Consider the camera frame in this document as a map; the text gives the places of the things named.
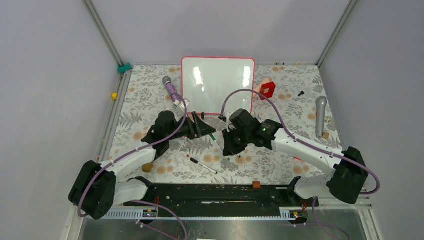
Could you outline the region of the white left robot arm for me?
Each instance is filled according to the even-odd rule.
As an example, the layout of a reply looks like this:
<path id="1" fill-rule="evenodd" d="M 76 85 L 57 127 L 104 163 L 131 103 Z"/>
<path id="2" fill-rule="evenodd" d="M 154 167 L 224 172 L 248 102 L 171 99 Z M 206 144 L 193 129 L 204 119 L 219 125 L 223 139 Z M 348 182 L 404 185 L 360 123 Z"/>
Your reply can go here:
<path id="1" fill-rule="evenodd" d="M 141 140 L 138 147 L 124 155 L 97 163 L 87 161 L 81 168 L 68 200 L 78 207 L 82 217 L 98 220 L 113 206 L 138 200 L 148 206 L 155 200 L 155 192 L 140 179 L 127 176 L 136 169 L 153 163 L 170 146 L 170 141 L 187 137 L 202 138 L 217 130 L 205 123 L 195 112 L 191 117 L 176 120 L 171 111 L 162 111 Z"/>

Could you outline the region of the pink framed whiteboard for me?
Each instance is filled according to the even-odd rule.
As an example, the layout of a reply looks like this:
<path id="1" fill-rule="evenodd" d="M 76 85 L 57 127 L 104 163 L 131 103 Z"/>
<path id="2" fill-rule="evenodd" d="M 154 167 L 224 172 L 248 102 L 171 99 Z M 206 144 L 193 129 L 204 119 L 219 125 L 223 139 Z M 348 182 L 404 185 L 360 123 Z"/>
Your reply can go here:
<path id="1" fill-rule="evenodd" d="M 220 115 L 234 91 L 254 89 L 253 58 L 185 56 L 181 60 L 181 94 L 189 113 Z"/>

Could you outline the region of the green capped marker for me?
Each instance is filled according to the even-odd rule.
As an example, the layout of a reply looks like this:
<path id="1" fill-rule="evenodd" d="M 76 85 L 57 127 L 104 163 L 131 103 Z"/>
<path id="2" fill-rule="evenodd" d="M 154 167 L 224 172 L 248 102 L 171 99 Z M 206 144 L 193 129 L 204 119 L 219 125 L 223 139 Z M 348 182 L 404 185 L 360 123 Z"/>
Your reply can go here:
<path id="1" fill-rule="evenodd" d="M 220 144 L 218 143 L 216 137 L 213 134 L 210 134 L 209 137 L 212 139 L 212 141 L 215 143 L 215 145 L 218 147 L 218 149 L 222 153 L 222 159 L 229 161 L 230 158 L 224 156 L 224 149 L 220 146 Z"/>

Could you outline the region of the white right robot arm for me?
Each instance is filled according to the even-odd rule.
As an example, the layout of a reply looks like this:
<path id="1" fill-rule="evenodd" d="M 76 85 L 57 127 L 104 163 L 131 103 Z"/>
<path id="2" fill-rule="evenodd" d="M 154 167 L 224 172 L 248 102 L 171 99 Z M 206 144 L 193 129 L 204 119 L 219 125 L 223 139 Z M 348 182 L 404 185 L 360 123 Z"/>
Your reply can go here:
<path id="1" fill-rule="evenodd" d="M 255 145 L 296 157 L 322 171 L 321 175 L 298 176 L 290 182 L 286 198 L 293 206 L 313 197 L 329 196 L 353 205 L 369 175 L 358 149 L 349 147 L 341 150 L 296 134 L 290 135 L 281 123 L 270 119 L 259 122 L 245 109 L 234 112 L 221 133 L 225 157 L 238 155 L 248 145 Z"/>

